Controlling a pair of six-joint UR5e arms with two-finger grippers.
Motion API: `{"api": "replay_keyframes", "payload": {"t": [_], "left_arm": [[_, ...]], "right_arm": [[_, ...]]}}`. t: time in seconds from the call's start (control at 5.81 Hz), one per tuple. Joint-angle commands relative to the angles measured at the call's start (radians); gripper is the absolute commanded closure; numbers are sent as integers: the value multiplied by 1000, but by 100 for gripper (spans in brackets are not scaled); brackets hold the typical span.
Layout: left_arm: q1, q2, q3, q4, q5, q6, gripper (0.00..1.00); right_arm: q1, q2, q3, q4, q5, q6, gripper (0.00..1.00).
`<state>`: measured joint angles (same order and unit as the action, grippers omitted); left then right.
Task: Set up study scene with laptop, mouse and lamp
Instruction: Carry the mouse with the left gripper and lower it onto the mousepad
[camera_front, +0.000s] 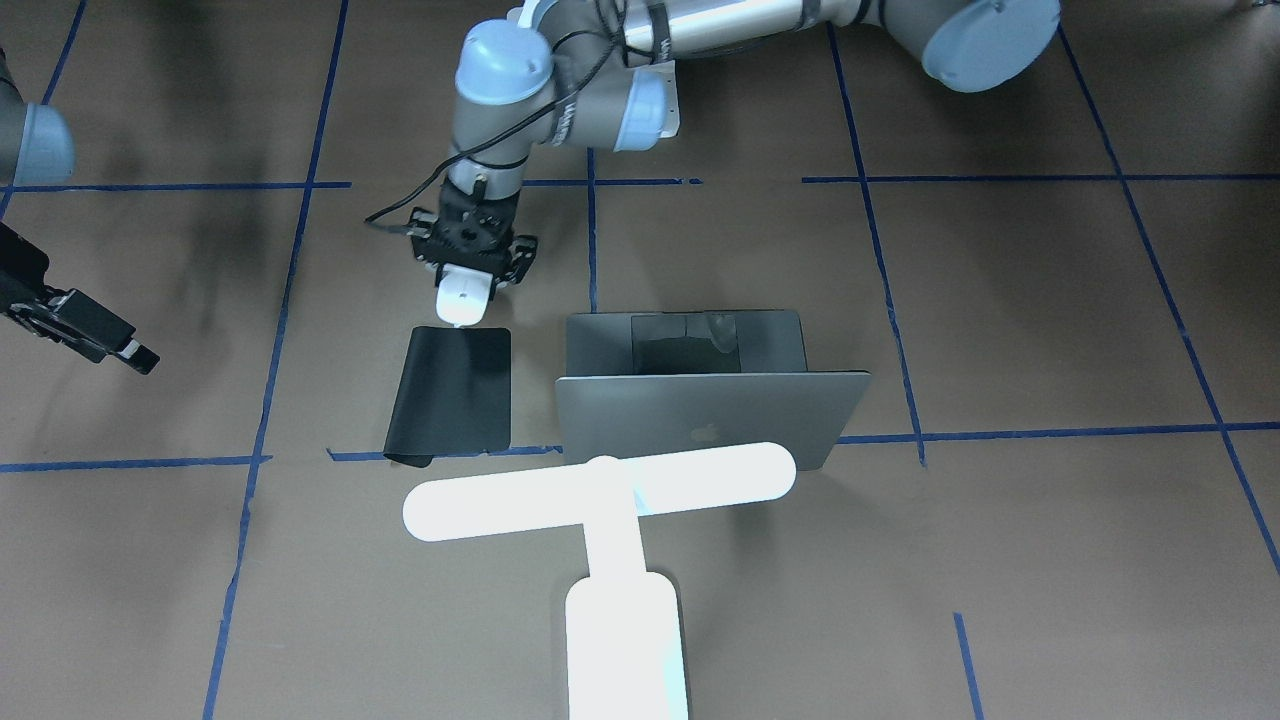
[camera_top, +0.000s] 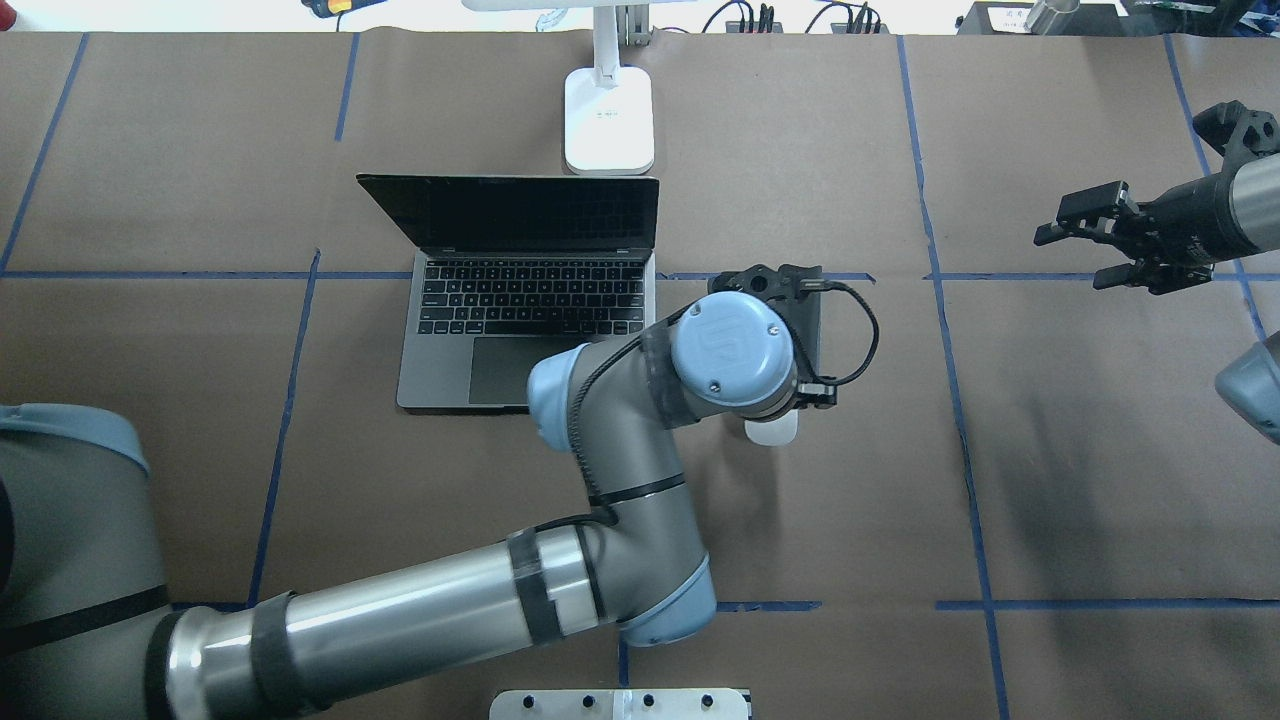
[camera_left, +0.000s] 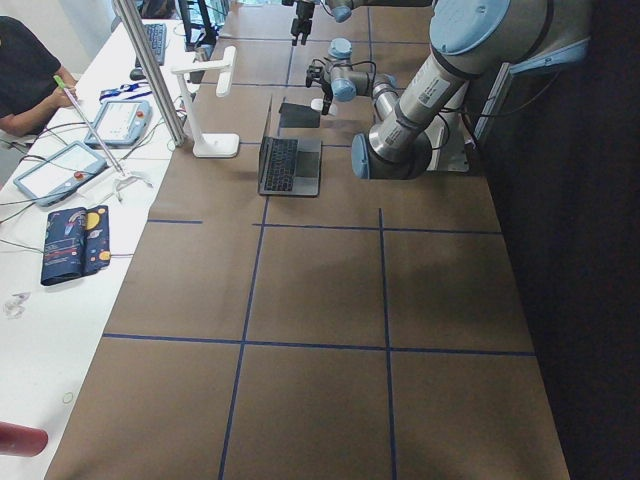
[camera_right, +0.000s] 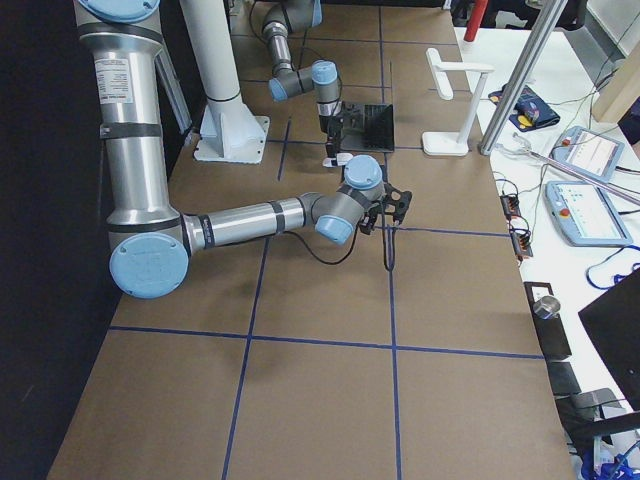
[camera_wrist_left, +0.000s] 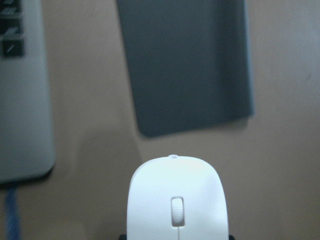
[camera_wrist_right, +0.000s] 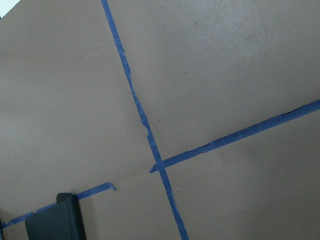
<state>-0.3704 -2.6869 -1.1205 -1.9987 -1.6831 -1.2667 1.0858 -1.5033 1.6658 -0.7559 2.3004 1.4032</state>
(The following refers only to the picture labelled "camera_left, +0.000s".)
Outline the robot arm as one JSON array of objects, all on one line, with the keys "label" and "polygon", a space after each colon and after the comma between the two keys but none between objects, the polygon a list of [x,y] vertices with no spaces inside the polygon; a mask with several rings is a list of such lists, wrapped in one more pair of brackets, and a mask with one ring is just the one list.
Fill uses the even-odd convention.
[{"label": "robot arm", "polygon": [[501,63],[513,73],[550,72],[581,61],[589,42],[591,1],[434,1],[430,54],[402,94],[387,75],[350,64],[351,45],[333,40],[321,78],[328,101],[371,97],[380,119],[354,137],[352,169],[361,179],[407,180],[432,157],[427,127],[472,79]]},{"label": "robot arm", "polygon": [[295,7],[295,17],[292,20],[290,34],[293,46],[305,45],[311,34],[314,11],[317,6],[321,6],[337,23],[346,22],[353,11],[361,7],[393,7],[393,8],[413,8],[431,7],[435,4],[432,0],[282,0],[283,6]]}]

